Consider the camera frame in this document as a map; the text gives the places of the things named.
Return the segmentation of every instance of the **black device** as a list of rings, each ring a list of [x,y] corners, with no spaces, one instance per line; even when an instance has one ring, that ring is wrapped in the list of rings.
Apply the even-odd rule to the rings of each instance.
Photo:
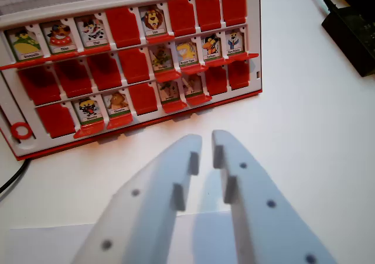
[[[374,8],[374,1],[352,1],[354,6],[337,8],[331,0],[324,0],[330,14],[322,26],[364,77],[375,74],[375,20],[366,7],[372,4]]]

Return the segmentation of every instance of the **red tile holder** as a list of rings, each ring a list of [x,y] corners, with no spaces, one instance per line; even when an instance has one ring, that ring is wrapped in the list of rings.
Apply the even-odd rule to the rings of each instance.
[[[174,102],[169,102],[169,103],[166,103],[166,104],[162,104],[163,110],[167,114],[168,113],[172,113],[172,112],[176,112],[178,110],[182,110],[186,106],[187,106],[187,104],[184,103],[184,102],[182,102],[181,99],[177,100],[177,101],[174,101]]]
[[[208,96],[204,93],[199,94],[199,95],[195,95],[195,96],[191,96],[191,97],[186,97],[187,103],[189,103],[190,105],[193,105],[193,106],[208,102],[211,99],[212,99],[211,96]]]
[[[170,35],[168,33],[160,34],[157,36],[146,36],[146,41],[149,44],[154,44],[154,43],[165,43],[169,40],[173,40],[175,38],[175,35]]]
[[[244,61],[252,58],[258,57],[258,53],[247,53],[247,52],[242,52],[239,54],[234,54],[231,56],[228,56],[228,60],[226,61],[227,64],[235,62],[235,61]]]
[[[176,69],[155,73],[155,78],[159,83],[164,83],[165,81],[172,81],[181,76],[182,74],[180,72],[177,72]]]
[[[106,46],[98,46],[93,49],[85,49],[82,52],[67,52],[67,53],[53,54],[50,57],[42,57],[42,58],[37,58],[33,60],[22,61],[22,62],[17,62],[17,63],[1,66],[0,70],[6,70],[6,69],[11,69],[11,68],[22,69],[22,68],[42,65],[47,61],[62,61],[62,60],[66,60],[66,59],[70,59],[74,57],[107,52],[109,50],[111,50],[110,46],[106,45]]]
[[[186,75],[192,75],[192,74],[204,72],[208,69],[208,67],[198,63],[198,64],[180,67],[180,69],[182,73]]]
[[[89,136],[89,135],[101,132],[103,129],[104,129],[104,120],[93,122],[92,124],[88,124],[88,125],[82,125],[81,129],[73,135],[73,138],[77,139],[77,138],[81,138],[84,136]]]
[[[168,10],[176,37],[195,34],[194,7],[189,0],[169,0]]]
[[[116,116],[113,118],[110,118],[110,122],[107,125],[107,129],[113,129],[118,128],[123,125],[130,124],[133,121],[133,116],[131,113],[127,113],[125,115]]]

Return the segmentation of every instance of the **hole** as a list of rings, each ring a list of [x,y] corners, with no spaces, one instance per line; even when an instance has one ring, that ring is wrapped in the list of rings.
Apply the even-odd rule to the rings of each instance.
[[[268,205],[269,207],[271,207],[271,208],[275,208],[275,207],[276,207],[276,203],[275,203],[274,201],[272,201],[272,200],[268,200],[268,201],[267,201],[267,205]]]
[[[112,242],[109,239],[105,239],[101,243],[101,249],[104,250],[104,251],[109,250],[111,247],[112,247]]]
[[[136,197],[136,196],[138,196],[139,194],[140,194],[140,191],[139,191],[138,189],[134,189],[134,190],[131,191],[131,195],[132,195],[133,197]]]
[[[316,258],[312,254],[307,254],[305,258],[306,262],[309,264],[314,264],[316,263]]]

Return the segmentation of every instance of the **cartoon character card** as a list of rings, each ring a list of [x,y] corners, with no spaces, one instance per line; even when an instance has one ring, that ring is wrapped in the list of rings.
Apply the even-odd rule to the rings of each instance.
[[[81,98],[71,102],[82,125],[92,124],[103,119],[98,102],[90,97]]]
[[[180,100],[180,92],[176,81],[166,81],[157,83],[160,100],[162,104]]]
[[[5,34],[17,61],[43,56],[35,34],[25,27],[7,30]]]
[[[142,26],[146,36],[155,36],[166,33],[165,18],[163,10],[156,5],[143,6],[139,8]]]
[[[198,63],[197,46],[191,40],[176,44],[180,67]]]
[[[52,54],[77,49],[70,27],[61,21],[52,21],[41,25],[45,39]]]
[[[173,69],[172,53],[164,44],[148,47],[155,73]]]
[[[206,61],[221,57],[220,38],[216,34],[202,37],[203,59]]]
[[[244,34],[239,29],[225,32],[228,56],[245,51]]]
[[[76,17],[74,20],[84,47],[88,48],[108,43],[103,22],[94,15]]]
[[[129,104],[125,94],[113,91],[103,94],[102,96],[110,118],[130,113]]]
[[[185,94],[186,98],[203,94],[202,79],[199,75],[183,75],[182,83],[183,93]]]

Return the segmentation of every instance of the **red circle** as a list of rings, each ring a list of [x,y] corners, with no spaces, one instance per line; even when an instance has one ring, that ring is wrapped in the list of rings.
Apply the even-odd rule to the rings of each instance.
[[[23,126],[24,128],[26,128],[28,130],[27,134],[25,134],[25,135],[18,134],[17,128],[19,128],[20,126]],[[11,133],[12,133],[13,137],[15,137],[17,139],[21,139],[21,140],[28,139],[33,135],[33,132],[31,130],[30,126],[26,122],[16,122],[15,124],[13,124],[11,126]]]

